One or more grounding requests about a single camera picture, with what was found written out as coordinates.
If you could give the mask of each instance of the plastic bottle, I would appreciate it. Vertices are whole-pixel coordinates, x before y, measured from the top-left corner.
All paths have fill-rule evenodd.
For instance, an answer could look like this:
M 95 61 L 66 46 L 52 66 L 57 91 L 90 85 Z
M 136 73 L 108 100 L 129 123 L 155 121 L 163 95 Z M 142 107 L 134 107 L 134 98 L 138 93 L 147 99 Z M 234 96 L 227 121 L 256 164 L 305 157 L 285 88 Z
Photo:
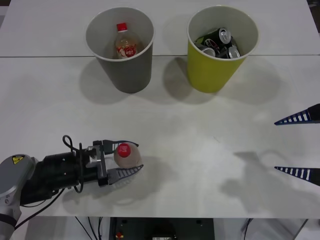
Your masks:
M 140 41 L 136 34 L 129 31 L 125 22 L 116 25 L 118 35 L 115 39 L 116 53 L 119 59 L 127 59 L 138 54 Z
M 138 147 L 131 142 L 121 143 L 114 151 L 115 163 L 123 169 L 134 168 L 142 164 Z

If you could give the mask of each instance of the bottle cap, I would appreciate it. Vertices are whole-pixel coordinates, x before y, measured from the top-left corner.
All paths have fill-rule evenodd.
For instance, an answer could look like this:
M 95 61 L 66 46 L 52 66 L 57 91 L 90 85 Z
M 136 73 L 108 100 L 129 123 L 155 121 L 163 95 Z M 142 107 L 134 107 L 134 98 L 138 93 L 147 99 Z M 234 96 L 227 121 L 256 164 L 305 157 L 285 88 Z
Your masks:
M 120 157 L 126 158 L 131 154 L 131 148 L 127 143 L 121 143 L 117 148 L 117 152 Z
M 118 32 L 128 30 L 127 24 L 125 22 L 117 24 L 116 27 L 118 28 Z

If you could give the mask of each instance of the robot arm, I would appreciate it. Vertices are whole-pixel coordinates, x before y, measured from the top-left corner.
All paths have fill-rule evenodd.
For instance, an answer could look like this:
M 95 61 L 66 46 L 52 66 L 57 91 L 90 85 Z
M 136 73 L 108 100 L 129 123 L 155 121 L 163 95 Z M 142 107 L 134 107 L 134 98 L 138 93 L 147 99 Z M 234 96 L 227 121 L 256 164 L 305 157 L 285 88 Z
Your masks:
M 69 137 L 64 136 L 63 142 L 70 152 L 48 155 L 40 162 L 25 154 L 13 155 L 0 164 L 0 240 L 11 238 L 21 216 L 21 205 L 51 199 L 65 188 L 74 187 L 81 193 L 87 182 L 96 181 L 100 187 L 112 185 L 143 167 L 106 168 L 105 155 L 127 141 L 94 141 L 86 149 L 80 143 L 76 149 L 71 141 L 65 142 L 65 137 Z

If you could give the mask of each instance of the silver can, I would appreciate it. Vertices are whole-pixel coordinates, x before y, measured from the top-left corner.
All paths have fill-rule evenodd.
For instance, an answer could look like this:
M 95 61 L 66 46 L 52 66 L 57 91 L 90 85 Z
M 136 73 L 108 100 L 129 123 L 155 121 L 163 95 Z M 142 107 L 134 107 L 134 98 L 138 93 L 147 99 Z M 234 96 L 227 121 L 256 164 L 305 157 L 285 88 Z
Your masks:
M 211 57 L 215 57 L 217 54 L 219 54 L 219 52 L 217 53 L 216 51 L 218 50 L 214 50 L 213 48 L 211 47 L 207 47 L 205 45 L 202 45 L 200 43 L 194 43 L 194 45 L 203 53 L 211 56 Z
M 237 49 L 236 46 L 231 46 L 229 47 L 227 50 L 221 52 L 217 58 L 221 58 L 221 59 L 236 59 L 236 58 L 240 58 L 241 55 Z

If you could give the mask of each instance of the white table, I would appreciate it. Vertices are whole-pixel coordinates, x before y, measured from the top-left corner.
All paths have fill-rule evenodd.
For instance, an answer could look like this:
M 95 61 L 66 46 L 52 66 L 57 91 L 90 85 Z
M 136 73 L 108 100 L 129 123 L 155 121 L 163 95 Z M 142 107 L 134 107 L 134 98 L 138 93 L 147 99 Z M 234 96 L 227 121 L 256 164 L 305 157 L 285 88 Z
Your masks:
M 274 122 L 320 103 L 320 56 L 249 56 L 216 95 L 192 89 L 185 65 L 153 57 L 130 95 L 93 57 L 0 58 L 3 157 L 67 152 L 64 134 L 140 144 L 131 182 L 67 191 L 42 215 L 319 218 L 319 187 L 274 166 L 319 167 L 320 125 Z
M 306 0 L 12 0 L 0 30 L 0 57 L 92 56 L 84 37 L 87 25 L 118 6 L 151 17 L 154 55 L 186 55 L 188 20 L 217 4 L 237 7 L 256 21 L 260 43 L 254 55 L 320 54 Z

